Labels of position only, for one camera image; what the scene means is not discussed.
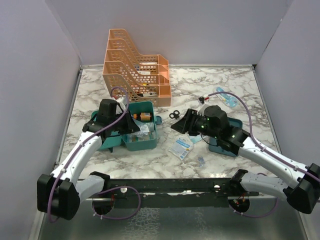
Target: gray wall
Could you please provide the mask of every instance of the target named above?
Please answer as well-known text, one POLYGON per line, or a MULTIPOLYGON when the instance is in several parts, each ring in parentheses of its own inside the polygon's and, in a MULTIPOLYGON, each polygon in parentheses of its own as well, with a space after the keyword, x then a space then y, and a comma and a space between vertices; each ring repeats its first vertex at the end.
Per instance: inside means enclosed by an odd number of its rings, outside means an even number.
POLYGON ((108 31, 170 64, 257 64, 291 0, 47 0, 83 64, 102 64, 108 31))
POLYGON ((320 165, 319 10, 319 0, 293 1, 256 67, 283 154, 308 165, 320 165))
POLYGON ((0 8, 0 239, 28 239, 80 61, 43 0, 0 8))

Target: metal base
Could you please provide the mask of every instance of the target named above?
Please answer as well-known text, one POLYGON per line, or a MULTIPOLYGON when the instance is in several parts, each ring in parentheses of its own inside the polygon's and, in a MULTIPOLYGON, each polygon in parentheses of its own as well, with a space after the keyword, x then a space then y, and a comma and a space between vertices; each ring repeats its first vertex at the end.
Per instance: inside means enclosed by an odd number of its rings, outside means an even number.
MULTIPOLYGON (((251 199, 248 214, 261 215, 275 204, 274 198, 251 199)), ((39 240, 307 240, 299 213, 280 201, 277 211, 265 218, 247 218, 230 208, 142 208, 128 220, 100 220, 93 217, 91 201, 81 204, 71 220, 51 224, 46 216, 39 240)), ((123 217, 134 209, 113 209, 109 214, 123 217)))

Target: marble surface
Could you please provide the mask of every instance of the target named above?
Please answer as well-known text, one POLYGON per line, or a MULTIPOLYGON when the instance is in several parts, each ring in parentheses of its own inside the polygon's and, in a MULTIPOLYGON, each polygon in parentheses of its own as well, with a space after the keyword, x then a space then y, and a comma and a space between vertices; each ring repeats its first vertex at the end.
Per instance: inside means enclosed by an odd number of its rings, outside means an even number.
MULTIPOLYGON (((155 113, 162 117, 162 125, 157 126, 157 147, 152 150, 128 151, 118 146, 109 151, 97 151, 87 163, 80 178, 98 171, 112 178, 217 178, 232 177, 238 169, 247 169, 253 173, 270 173, 243 157, 229 157, 209 151, 208 145, 200 141, 181 161, 168 152, 168 148, 181 136, 170 126, 176 122, 169 118, 169 113, 179 110, 184 115, 188 108, 197 109, 199 96, 209 94, 217 86, 241 97, 248 105, 253 120, 253 133, 262 143, 276 150, 267 114, 258 90, 258 86, 249 68, 170 68, 172 100, 170 107, 155 107, 155 113), (202 156, 204 164, 198 162, 202 156)), ((83 125, 91 118, 91 113, 98 109, 101 99, 109 98, 109 92, 102 77, 102 67, 87 68, 82 72, 79 88, 61 161, 76 144, 83 125)), ((219 105, 228 117, 240 119, 243 128, 249 130, 248 116, 238 104, 234 108, 225 106, 218 97, 209 100, 210 104, 219 105)))

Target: screw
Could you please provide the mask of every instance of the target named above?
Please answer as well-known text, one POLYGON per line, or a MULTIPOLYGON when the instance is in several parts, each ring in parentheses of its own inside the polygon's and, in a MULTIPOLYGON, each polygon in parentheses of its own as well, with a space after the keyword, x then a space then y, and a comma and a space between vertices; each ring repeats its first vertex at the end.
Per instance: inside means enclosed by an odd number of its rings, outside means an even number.
POLYGON ((120 192, 122 192, 123 194, 125 194, 127 192, 127 188, 126 187, 122 187, 120 188, 120 192))

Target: teal box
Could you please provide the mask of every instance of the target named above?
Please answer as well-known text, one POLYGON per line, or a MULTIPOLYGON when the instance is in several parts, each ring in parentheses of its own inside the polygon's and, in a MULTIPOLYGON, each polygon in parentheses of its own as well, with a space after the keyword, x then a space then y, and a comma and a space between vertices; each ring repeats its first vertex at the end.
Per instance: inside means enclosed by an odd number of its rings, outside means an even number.
MULTIPOLYGON (((243 123, 242 123, 241 120, 235 119, 235 118, 232 118, 232 117, 228 117, 228 120, 229 120, 229 123, 230 123, 231 126, 242 128, 243 123)), ((223 155, 227 155, 227 156, 230 156, 230 157, 236 157, 235 154, 233 154, 230 151, 223 150, 220 146, 212 146, 212 145, 217 145, 217 140, 214 137, 210 137, 209 143, 211 144, 211 145, 209 145, 209 151, 210 152, 223 154, 223 155)))
MULTIPOLYGON (((154 149, 157 146, 157 128, 156 128, 156 117, 154 115, 154 106, 151 101, 141 101, 141 102, 132 102, 129 104, 130 113, 139 114, 139 113, 151 113, 152 114, 152 122, 154 124, 155 136, 153 139, 147 141, 136 141, 136 142, 128 142, 127 135, 115 136, 118 135, 117 131, 113 131, 111 136, 108 137, 102 146, 99 148, 99 151, 105 151, 110 148, 121 145, 122 141, 124 142, 126 148, 129 151, 139 151, 139 150, 147 150, 154 149)), ((98 111, 94 111, 91 114, 93 117, 98 111)))
POLYGON ((151 113, 152 114, 152 122, 154 124, 155 136, 153 139, 147 141, 135 141, 128 142, 127 135, 122 136, 122 140, 126 145, 129 151, 140 151, 147 149, 154 149, 157 146, 157 128, 156 128, 156 117, 154 114, 154 105, 151 101, 141 101, 141 102, 132 102, 129 104, 130 113, 139 114, 139 113, 151 113))

